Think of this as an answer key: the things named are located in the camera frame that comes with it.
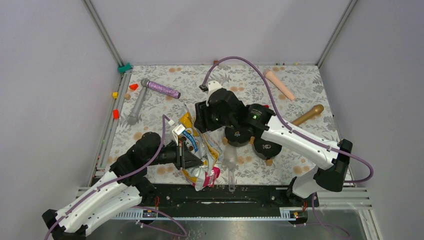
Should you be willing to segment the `cat food bag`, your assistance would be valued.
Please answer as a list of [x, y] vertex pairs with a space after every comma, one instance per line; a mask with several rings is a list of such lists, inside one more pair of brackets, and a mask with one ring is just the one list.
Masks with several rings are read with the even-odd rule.
[[201, 191], [213, 187], [219, 178], [223, 152], [212, 137], [194, 127], [194, 122], [192, 111], [184, 104], [177, 123], [184, 125], [185, 131], [178, 137], [178, 144], [187, 146], [191, 153], [201, 158], [203, 165], [181, 169], [181, 172], [196, 191]]

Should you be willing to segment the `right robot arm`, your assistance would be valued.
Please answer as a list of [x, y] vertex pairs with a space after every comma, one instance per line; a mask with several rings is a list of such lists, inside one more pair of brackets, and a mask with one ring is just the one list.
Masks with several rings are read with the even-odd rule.
[[301, 205], [315, 192], [341, 192], [350, 163], [353, 144], [318, 137], [289, 122], [280, 120], [273, 110], [253, 103], [245, 105], [236, 95], [219, 88], [206, 101], [195, 104], [194, 126], [201, 133], [222, 127], [246, 130], [256, 140], [263, 139], [300, 154], [315, 167], [300, 177], [294, 177], [287, 188], [287, 201]]

